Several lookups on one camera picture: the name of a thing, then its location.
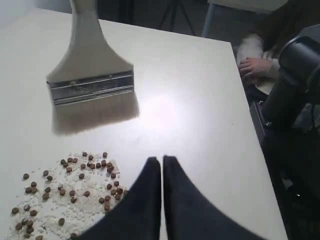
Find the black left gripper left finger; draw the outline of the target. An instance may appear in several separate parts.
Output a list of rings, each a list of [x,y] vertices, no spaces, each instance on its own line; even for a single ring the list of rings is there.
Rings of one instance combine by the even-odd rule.
[[[149,157],[121,201],[81,240],[158,240],[162,208],[161,165]]]

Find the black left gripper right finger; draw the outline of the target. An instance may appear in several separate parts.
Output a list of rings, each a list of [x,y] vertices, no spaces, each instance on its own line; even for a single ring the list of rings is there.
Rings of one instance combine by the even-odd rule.
[[[205,198],[175,156],[163,157],[163,204],[169,240],[261,240]]]

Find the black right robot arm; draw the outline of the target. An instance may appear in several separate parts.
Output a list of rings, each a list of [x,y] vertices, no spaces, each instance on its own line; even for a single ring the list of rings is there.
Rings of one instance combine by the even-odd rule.
[[[275,128],[291,127],[306,104],[320,104],[320,26],[304,28],[282,48],[279,78],[261,113]]]

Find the seated person's hand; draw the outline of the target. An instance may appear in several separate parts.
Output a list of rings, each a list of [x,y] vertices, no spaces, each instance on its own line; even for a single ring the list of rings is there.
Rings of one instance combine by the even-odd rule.
[[[270,60],[247,57],[240,61],[238,70],[242,77],[265,77],[271,66]]]

